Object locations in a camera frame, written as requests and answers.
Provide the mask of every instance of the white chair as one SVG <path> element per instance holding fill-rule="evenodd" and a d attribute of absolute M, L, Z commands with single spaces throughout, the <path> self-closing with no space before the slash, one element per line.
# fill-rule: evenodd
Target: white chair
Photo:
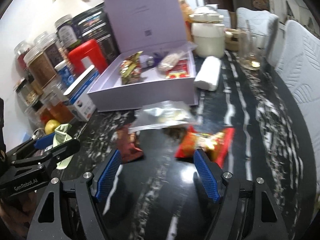
<path fill-rule="evenodd" d="M 251 29 L 267 36 L 265 53 L 268 61 L 277 36 L 279 17 L 268 11 L 252 11 L 247 8 L 238 8 L 236 13 L 237 27 L 247 28 L 248 20 Z"/>
<path fill-rule="evenodd" d="M 221 15 L 223 15 L 223 24 L 225 25 L 226 28 L 230 29 L 231 28 L 231 20 L 230 20 L 230 14 L 228 10 L 224 9 L 217 9 L 217 12 Z"/>
<path fill-rule="evenodd" d="M 285 26 L 284 50 L 276 71 L 305 119 L 316 160 L 320 191 L 320 40 L 295 21 Z"/>

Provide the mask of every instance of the red plastic container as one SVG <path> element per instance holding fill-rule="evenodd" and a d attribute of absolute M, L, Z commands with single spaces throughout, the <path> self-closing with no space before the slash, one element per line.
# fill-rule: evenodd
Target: red plastic container
<path fill-rule="evenodd" d="M 108 63 L 104 58 L 97 41 L 92 39 L 73 49 L 68 54 L 68 58 L 74 66 L 74 73 L 76 76 L 80 76 L 86 70 L 86 67 L 81 61 L 85 57 L 89 57 L 100 74 L 108 67 Z"/>

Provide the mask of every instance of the glass cup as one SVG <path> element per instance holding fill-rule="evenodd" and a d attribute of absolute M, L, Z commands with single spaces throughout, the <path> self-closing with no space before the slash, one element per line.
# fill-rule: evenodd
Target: glass cup
<path fill-rule="evenodd" d="M 244 68 L 259 70 L 265 56 L 266 35 L 248 28 L 238 28 L 239 63 Z"/>

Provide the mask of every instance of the purple box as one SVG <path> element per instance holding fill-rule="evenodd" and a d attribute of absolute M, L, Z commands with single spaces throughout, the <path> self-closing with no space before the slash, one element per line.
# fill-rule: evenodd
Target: purple box
<path fill-rule="evenodd" d="M 105 0 L 121 55 L 104 71 L 88 94 L 99 112 L 142 108 L 166 100 L 197 105 L 193 85 L 196 70 L 188 54 L 189 78 L 166 80 L 147 69 L 142 82 L 121 85 L 119 65 L 138 52 L 166 52 L 187 42 L 178 0 Z"/>

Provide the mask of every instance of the black marble table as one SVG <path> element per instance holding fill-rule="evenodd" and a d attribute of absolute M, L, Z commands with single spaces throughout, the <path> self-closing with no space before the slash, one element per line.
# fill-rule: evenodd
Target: black marble table
<path fill-rule="evenodd" d="M 196 58 L 197 70 L 202 62 Z M 282 211 L 289 239 L 299 239 L 311 222 L 316 196 L 314 154 L 302 114 L 269 65 L 263 66 L 266 73 L 244 70 L 229 52 L 222 62 L 217 91 L 197 91 L 195 128 L 236 129 L 223 169 L 243 179 L 262 177 Z M 133 120 L 133 111 L 95 113 L 74 127 L 81 150 L 53 176 L 68 180 L 91 171 L 114 146 L 116 129 Z M 140 141 L 144 158 L 120 166 L 110 198 L 99 205 L 108 235 L 204 239 L 217 207 L 193 178 L 194 165 L 173 157 L 179 139 L 166 130 L 146 130 Z"/>

